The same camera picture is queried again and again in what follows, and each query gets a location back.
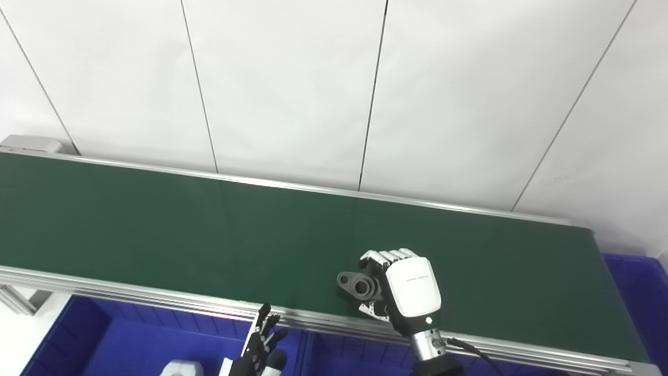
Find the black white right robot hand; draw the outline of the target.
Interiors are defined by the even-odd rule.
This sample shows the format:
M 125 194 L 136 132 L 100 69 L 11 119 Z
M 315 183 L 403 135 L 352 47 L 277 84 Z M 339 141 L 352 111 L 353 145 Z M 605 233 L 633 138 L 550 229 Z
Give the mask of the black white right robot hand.
M 381 294 L 380 298 L 362 301 L 361 312 L 391 323 L 403 337 L 438 329 L 442 297 L 426 257 L 408 248 L 368 250 L 358 266 L 370 272 Z

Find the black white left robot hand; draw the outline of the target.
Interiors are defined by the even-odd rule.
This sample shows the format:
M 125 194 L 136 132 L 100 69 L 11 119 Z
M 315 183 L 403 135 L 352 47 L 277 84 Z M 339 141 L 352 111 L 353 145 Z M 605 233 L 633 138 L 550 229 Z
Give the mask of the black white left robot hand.
M 276 329 L 281 315 L 263 304 L 247 333 L 241 355 L 232 360 L 224 358 L 219 375 L 282 375 L 289 355 L 278 348 L 289 335 L 288 328 Z

